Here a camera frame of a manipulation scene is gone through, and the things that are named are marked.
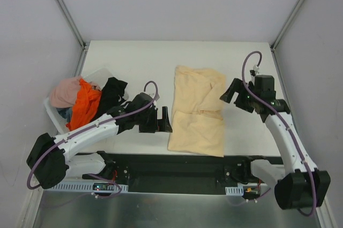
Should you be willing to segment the cream yellow t shirt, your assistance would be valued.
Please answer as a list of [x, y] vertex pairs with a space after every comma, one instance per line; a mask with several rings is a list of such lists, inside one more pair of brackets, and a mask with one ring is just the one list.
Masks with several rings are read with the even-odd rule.
[[168, 150], [224, 156], [225, 122], [220, 96], [226, 76], [214, 69], [177, 66]]

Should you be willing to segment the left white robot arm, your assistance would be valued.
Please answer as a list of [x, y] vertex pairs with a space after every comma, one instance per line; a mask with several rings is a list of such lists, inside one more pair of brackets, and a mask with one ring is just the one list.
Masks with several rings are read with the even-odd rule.
[[80, 155], [80, 152], [135, 126], [140, 133], [171, 133], [168, 108], [162, 107], [162, 117], [158, 118], [155, 102], [155, 98], [140, 93], [132, 101], [110, 108], [101, 117], [74, 131], [56, 136], [41, 134], [26, 160], [31, 170], [27, 187], [50, 189], [68, 177], [96, 175], [109, 179], [115, 167], [104, 151], [88, 155]]

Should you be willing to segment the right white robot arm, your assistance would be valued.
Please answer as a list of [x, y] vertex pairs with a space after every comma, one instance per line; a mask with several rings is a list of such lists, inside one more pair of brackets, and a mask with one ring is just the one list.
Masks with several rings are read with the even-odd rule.
[[260, 116], [284, 164], [280, 170], [263, 156], [248, 157], [236, 170], [236, 180], [246, 184], [260, 179], [274, 190], [277, 204], [283, 210], [320, 207], [331, 183], [330, 175], [319, 170], [306, 152], [286, 101], [276, 98], [274, 77], [254, 74], [248, 83], [235, 78], [220, 100], [230, 103], [235, 93], [236, 107]]

